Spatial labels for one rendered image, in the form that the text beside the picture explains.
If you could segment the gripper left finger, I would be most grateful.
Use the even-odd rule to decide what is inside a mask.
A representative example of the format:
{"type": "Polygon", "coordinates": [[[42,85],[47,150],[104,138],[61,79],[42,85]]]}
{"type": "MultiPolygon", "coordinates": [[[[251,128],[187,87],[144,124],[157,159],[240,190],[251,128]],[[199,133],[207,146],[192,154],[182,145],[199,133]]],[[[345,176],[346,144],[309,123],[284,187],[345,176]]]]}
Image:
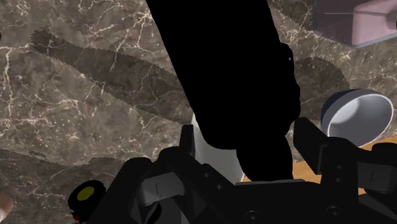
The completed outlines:
{"type": "Polygon", "coordinates": [[[228,195],[235,186],[194,157],[192,125],[179,146],[162,150],[155,162],[126,161],[90,217],[90,224],[237,224],[228,195]]]}

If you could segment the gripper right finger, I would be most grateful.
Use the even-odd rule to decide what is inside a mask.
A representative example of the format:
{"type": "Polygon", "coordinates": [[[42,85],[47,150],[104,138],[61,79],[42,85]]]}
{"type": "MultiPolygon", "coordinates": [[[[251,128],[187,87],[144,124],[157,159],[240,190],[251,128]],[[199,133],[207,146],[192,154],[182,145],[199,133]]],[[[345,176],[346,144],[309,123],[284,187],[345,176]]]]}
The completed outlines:
{"type": "Polygon", "coordinates": [[[397,224],[397,144],[364,150],[305,117],[294,122],[293,144],[321,175],[323,224],[397,224]]]}

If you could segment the white rounded object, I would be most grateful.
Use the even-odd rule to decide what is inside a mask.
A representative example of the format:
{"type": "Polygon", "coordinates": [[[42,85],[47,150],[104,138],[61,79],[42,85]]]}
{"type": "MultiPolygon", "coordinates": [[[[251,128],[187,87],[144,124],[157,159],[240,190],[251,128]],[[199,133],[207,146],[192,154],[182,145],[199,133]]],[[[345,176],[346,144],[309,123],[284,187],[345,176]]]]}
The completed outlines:
{"type": "Polygon", "coordinates": [[[195,159],[201,164],[209,164],[231,183],[244,180],[235,150],[220,150],[209,145],[202,136],[199,125],[192,116],[193,134],[195,140],[195,159]]]}

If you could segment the blue cup white inside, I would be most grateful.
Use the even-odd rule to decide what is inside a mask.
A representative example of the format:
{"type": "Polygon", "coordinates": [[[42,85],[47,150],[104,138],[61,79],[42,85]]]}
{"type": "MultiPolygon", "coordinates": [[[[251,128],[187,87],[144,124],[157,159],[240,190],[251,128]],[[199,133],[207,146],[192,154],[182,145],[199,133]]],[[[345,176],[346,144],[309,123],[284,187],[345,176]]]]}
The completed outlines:
{"type": "Polygon", "coordinates": [[[321,109],[321,130],[362,147],[379,138],[390,125],[394,106],[385,95],[370,89],[350,89],[331,95],[321,109]]]}

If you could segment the black knob with yellow cap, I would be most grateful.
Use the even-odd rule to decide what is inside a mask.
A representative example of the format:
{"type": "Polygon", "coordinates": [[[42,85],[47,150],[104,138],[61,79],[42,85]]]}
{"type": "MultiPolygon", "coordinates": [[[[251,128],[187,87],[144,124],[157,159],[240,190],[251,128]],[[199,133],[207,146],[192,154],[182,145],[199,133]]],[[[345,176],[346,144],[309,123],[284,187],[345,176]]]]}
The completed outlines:
{"type": "Polygon", "coordinates": [[[75,221],[86,224],[106,193],[106,187],[99,180],[82,183],[68,198],[68,206],[75,221]]]}

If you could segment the tall black object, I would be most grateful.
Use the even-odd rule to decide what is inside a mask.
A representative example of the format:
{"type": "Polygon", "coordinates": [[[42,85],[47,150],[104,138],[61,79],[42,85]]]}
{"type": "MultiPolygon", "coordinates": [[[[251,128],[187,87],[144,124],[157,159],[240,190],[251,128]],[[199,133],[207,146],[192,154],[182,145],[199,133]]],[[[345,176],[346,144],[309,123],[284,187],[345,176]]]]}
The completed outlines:
{"type": "Polygon", "coordinates": [[[300,88],[267,0],[146,2],[205,141],[253,181],[292,178],[300,88]]]}

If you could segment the pink box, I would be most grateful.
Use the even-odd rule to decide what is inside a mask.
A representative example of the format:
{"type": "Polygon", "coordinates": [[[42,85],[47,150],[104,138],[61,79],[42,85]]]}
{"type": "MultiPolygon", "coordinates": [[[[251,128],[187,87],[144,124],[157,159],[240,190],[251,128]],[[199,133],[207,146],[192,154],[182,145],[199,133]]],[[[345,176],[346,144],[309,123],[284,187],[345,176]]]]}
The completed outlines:
{"type": "Polygon", "coordinates": [[[353,48],[397,38],[397,0],[315,0],[313,29],[353,48]]]}

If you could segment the pale pink rounded object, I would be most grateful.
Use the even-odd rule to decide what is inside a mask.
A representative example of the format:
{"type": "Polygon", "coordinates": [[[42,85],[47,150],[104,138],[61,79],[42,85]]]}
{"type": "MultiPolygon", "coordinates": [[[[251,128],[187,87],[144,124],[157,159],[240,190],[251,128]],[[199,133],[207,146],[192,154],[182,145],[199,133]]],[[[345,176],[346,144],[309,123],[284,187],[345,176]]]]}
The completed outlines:
{"type": "Polygon", "coordinates": [[[9,196],[0,193],[0,223],[9,215],[14,207],[14,201],[9,196]]]}

